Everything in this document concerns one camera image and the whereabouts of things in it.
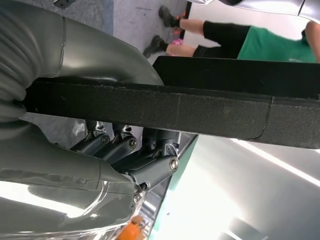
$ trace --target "white wall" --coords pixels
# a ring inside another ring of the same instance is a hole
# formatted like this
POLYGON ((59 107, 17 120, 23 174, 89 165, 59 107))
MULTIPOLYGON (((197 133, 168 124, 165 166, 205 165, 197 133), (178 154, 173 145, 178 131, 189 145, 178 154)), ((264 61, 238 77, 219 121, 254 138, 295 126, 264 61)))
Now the white wall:
MULTIPOLYGON (((189 18, 263 27, 289 39, 300 39, 301 31, 309 21, 298 16, 272 14, 227 6, 217 0, 209 5, 192 4, 189 18)), ((192 47, 197 47, 198 44, 207 47, 217 46, 217 43, 189 32, 186 32, 184 43, 192 47)))

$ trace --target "black shoe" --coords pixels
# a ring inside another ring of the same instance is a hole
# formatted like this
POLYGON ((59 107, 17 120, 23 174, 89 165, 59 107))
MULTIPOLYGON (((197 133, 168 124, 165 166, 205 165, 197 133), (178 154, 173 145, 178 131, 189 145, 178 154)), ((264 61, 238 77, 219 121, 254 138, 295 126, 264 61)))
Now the black shoe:
POLYGON ((158 16, 162 19, 163 24, 167 28, 176 26, 176 19, 172 16, 170 10, 166 6, 161 6, 158 9, 158 16))
POLYGON ((163 52, 164 50, 160 47, 160 43, 162 42, 165 41, 159 35, 154 36, 151 40, 150 44, 143 51, 143 55, 146 58, 149 59, 152 54, 163 52))

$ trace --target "black shorts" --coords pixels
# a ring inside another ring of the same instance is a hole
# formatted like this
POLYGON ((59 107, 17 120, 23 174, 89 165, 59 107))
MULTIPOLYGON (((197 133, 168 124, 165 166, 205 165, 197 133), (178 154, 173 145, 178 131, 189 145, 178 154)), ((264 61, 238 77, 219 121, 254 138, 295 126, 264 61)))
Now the black shorts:
POLYGON ((203 35, 220 46, 198 46, 193 57, 237 59, 248 33, 250 26, 232 23, 214 23, 205 21, 203 24, 203 35))

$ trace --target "reflective metal surface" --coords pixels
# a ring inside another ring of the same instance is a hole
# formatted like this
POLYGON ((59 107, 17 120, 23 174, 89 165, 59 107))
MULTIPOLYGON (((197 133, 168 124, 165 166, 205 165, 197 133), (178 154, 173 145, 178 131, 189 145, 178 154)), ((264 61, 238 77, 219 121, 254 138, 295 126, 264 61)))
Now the reflective metal surface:
POLYGON ((188 215, 193 216, 192 209, 205 209, 210 221, 205 218, 199 225, 210 226, 211 239, 320 237, 320 154, 317 151, 202 135, 186 174, 195 181, 192 184, 192 178, 188 178, 186 186, 196 186, 201 193, 195 197, 196 206, 190 206, 188 215))
POLYGON ((320 23, 320 1, 305 0, 299 16, 320 23))
POLYGON ((274 14, 299 14, 303 0, 245 0, 237 5, 242 9, 274 14))
POLYGON ((0 213, 5 216, 0 224, 0 238, 60 237, 118 228, 131 216, 128 208, 131 214, 134 208, 131 196, 112 192, 113 184, 104 181, 100 190, 86 191, 0 181, 0 213))

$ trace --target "gray floor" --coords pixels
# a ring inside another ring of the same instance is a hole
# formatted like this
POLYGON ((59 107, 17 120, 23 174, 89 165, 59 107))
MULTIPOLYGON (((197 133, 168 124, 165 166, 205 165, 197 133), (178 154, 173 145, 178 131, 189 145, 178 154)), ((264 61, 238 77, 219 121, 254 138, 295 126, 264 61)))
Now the gray floor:
MULTIPOLYGON (((107 34, 114 35, 140 51, 146 48, 155 34, 170 42, 173 31, 164 27, 158 10, 168 6, 174 15, 186 10, 186 0, 77 0, 66 9, 54 6, 54 0, 20 0, 28 4, 86 24, 107 34)), ((149 59, 153 62, 156 55, 149 59)), ((66 117, 27 113, 24 120, 39 126, 49 141, 69 148, 85 135, 85 121, 66 117)), ((140 128, 134 128, 138 135, 140 128)))

